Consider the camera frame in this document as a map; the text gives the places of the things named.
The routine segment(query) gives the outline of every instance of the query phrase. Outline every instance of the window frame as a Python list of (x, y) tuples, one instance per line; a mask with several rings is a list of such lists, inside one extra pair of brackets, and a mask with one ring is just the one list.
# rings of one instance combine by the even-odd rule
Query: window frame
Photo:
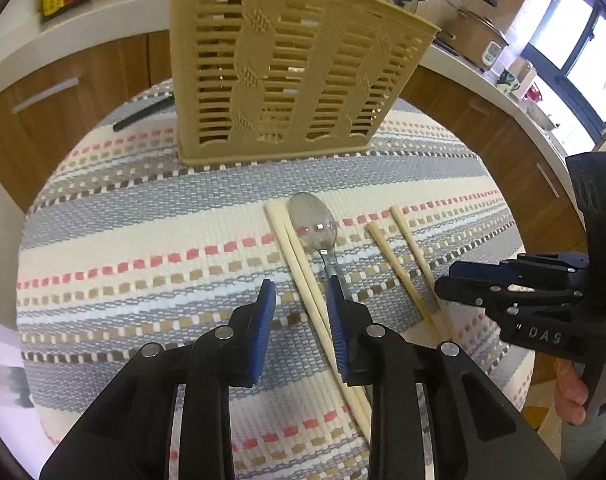
[(606, 128), (606, 120), (603, 121), (600, 118), (590, 102), (587, 101), (580, 90), (568, 78), (570, 70), (585, 49), (585, 46), (593, 39), (596, 21), (600, 16), (606, 19), (606, 8), (600, 0), (586, 1), (592, 5), (592, 13), (579, 40), (561, 68), (558, 68), (534, 46), (538, 37), (545, 30), (545, 27), (547, 27), (547, 23), (558, 7), (560, 0), (553, 0), (550, 3), (534, 36), (525, 49), (523, 49), (522, 56), (534, 65), (538, 76), (565, 102), (567, 107), (587, 130), (587, 133), (590, 134), (592, 140), (598, 144), (602, 140), (601, 132)]

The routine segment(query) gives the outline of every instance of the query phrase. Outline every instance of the beige plastic basket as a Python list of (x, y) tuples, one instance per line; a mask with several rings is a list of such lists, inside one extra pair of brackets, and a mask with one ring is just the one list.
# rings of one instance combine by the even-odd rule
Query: beige plastic basket
[(361, 150), (437, 31), (382, 0), (170, 0), (179, 156)]

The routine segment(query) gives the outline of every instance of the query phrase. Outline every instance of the human hand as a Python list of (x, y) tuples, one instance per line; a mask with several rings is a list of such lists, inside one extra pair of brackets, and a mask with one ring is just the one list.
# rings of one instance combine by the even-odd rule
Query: human hand
[(567, 359), (557, 359), (554, 368), (556, 368), (556, 386), (554, 388), (556, 414), (572, 424), (582, 424), (586, 415), (583, 405), (589, 395), (587, 386), (574, 370), (573, 362)]

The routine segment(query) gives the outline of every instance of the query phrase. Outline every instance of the table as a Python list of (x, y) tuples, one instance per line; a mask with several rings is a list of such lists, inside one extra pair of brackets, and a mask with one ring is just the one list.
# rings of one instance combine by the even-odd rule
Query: table
[[(366, 237), (366, 222), (379, 222), (436, 309), (387, 209), (403, 206), (436, 277), (456, 258), (497, 262), (518, 252), (512, 215), (480, 159), (401, 101), (371, 149), (349, 156), (187, 168), (176, 155), (173, 109), (112, 131), (111, 124), (172, 88), (170, 80), (143, 92), (88, 133), (28, 213), (17, 321), (43, 428), (60, 441), (144, 343), (172, 348), (198, 338), (229, 319), (235, 306), (254, 301), (267, 277), (278, 300), (265, 371), (252, 390), (230, 392), (237, 478), (360, 478), (366, 441), (263, 206), (299, 190), (324, 200), (339, 219), (337, 254), (353, 290), (375, 322), (405, 335), (421, 316)], [(317, 258), (313, 270), (321, 275)], [(449, 307), (465, 351), (522, 407), (533, 352), (502, 343), (482, 310)], [(181, 403), (179, 394), (177, 423)]]

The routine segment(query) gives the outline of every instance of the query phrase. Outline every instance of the chopsticks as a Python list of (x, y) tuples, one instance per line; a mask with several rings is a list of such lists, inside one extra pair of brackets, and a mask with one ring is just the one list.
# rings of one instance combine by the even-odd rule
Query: chopsticks
[(432, 334), (433, 338), (438, 342), (443, 341), (443, 335), (436, 326), (432, 314), (430, 314), (430, 311), (427, 309), (427, 306), (423, 301), (423, 297), (420, 295), (419, 291), (416, 290), (416, 287), (414, 286), (414, 283), (412, 283), (410, 275), (406, 272), (405, 269), (403, 269), (401, 262), (398, 261), (398, 258), (395, 255), (394, 250), (392, 249), (392, 246), (388, 243), (387, 238), (385, 238), (385, 234), (381, 231), (381, 229), (375, 222), (368, 222), (368, 224), (366, 224), (365, 226), (365, 229), (371, 235), (371, 237), (374, 238), (374, 241), (379, 246), (379, 249), (381, 249), (381, 252), (387, 258), (388, 263), (392, 266), (394, 272), (397, 274), (397, 276), (403, 283), (405, 290), (407, 290), (410, 297), (414, 301), (414, 304), (423, 316), (423, 319), (427, 323), (428, 329), (430, 330), (430, 333)]
[(436, 294), (436, 291), (434, 289), (435, 280), (434, 280), (434, 275), (432, 274), (432, 269), (430, 269), (430, 265), (427, 263), (427, 260), (425, 259), (423, 250), (419, 247), (419, 244), (416, 242), (416, 238), (414, 238), (414, 234), (412, 233), (410, 224), (408, 224), (407, 220), (405, 219), (405, 215), (403, 215), (403, 211), (401, 210), (401, 208), (398, 205), (393, 205), (390, 208), (390, 213), (392, 213), (392, 216), (394, 217), (394, 220), (396, 221), (398, 228), (400, 229), (401, 233), (403, 234), (405, 241), (410, 246), (410, 249), (412, 250), (412, 252), (414, 254), (414, 258), (416, 259), (416, 262), (419, 264), (419, 267), (421, 269), (421, 272), (423, 273), (423, 276), (425, 276), (425, 280), (427, 280), (428, 284), (430, 285), (430, 288), (432, 289), (432, 294), (434, 294), (434, 297), (436, 298), (436, 303), (439, 306), (441, 313), (443, 314), (443, 320), (445, 322), (445, 325), (448, 328), (449, 339), (452, 341), (458, 340), (458, 332), (456, 331), (456, 328), (454, 327), (454, 322), (452, 322), (452, 318), (449, 315), (448, 306), (445, 304), (445, 302), (441, 298), (439, 298), (438, 294)]
[(174, 104), (174, 94), (164, 97), (160, 101), (156, 103), (152, 103), (150, 106), (146, 106), (145, 108), (139, 110), (138, 112), (134, 112), (132, 115), (127, 116), (125, 119), (120, 120), (117, 123), (114, 123), (112, 127), (113, 132), (120, 132), (124, 128), (131, 126), (138, 121), (149, 117), (150, 115), (154, 115), (161, 110), (165, 110), (166, 108), (170, 108)]
[(339, 383), (350, 410), (352, 410), (356, 423), (369, 443), (371, 435), (371, 406), (366, 397), (365, 389), (362, 386), (350, 387), (343, 383), (337, 371), (325, 298), (318, 287), (317, 279), (309, 266), (305, 251), (289, 220), (285, 202), (283, 200), (272, 200), (267, 203), (265, 209), (285, 260), (288, 263), (289, 270), (294, 277), (309, 319), (317, 331), (323, 351), (332, 365), (334, 377)]

